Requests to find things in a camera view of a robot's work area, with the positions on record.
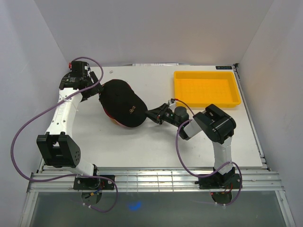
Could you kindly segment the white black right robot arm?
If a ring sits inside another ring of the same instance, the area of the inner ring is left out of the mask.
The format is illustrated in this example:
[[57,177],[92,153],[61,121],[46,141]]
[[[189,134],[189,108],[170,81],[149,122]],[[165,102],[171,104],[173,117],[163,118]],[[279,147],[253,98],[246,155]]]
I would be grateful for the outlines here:
[[203,112],[198,112],[189,118],[189,107],[177,106],[174,110],[170,104],[148,110],[145,115],[154,123],[167,122],[178,127],[176,142],[179,138],[189,140],[199,132],[204,132],[214,148],[214,183],[220,188],[226,187],[235,174],[232,163],[231,141],[236,128],[235,120],[219,107],[211,104]]

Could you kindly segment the black sport baseball cap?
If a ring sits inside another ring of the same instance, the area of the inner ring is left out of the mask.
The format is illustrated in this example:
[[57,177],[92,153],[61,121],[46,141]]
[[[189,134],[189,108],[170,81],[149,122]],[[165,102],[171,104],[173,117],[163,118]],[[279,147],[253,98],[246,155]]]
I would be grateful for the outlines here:
[[112,79],[104,83],[99,101],[107,116],[122,126],[135,128],[146,120],[145,102],[124,80]]

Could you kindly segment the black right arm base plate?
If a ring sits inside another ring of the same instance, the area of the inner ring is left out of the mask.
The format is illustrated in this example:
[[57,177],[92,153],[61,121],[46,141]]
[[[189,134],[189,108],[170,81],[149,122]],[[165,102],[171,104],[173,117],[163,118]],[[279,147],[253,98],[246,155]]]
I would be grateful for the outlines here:
[[198,184],[200,189],[225,189],[226,187],[240,189],[242,187],[240,175],[235,173],[234,167],[223,175],[216,173],[207,178],[199,178],[195,184]]

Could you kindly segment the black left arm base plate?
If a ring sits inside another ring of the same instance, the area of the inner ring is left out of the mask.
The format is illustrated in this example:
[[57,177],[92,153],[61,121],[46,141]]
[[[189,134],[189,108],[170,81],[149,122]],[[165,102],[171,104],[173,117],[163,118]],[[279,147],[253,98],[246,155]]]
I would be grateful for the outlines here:
[[115,181],[115,175],[102,175],[100,178],[75,177],[74,190],[113,190],[114,185],[110,181]]

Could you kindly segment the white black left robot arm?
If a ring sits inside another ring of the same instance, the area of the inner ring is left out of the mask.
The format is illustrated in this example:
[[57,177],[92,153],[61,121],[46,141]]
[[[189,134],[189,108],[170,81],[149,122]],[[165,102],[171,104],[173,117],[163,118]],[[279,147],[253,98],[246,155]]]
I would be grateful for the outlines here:
[[96,167],[81,158],[80,147],[72,138],[72,127],[81,102],[102,92],[100,79],[86,62],[78,57],[70,62],[70,71],[59,85],[58,105],[45,134],[38,135],[36,143],[46,165],[62,168],[77,175],[86,175],[84,183],[95,189],[100,185]]

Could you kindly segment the red baseball cap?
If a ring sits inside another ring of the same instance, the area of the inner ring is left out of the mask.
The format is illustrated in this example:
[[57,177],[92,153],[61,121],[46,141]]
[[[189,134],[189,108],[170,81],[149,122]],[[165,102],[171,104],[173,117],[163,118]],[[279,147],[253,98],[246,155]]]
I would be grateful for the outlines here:
[[102,107],[111,119],[115,119],[122,126],[127,126],[129,117],[128,98],[131,94],[131,87],[127,82],[120,79],[112,79],[103,85],[103,92],[100,96]]

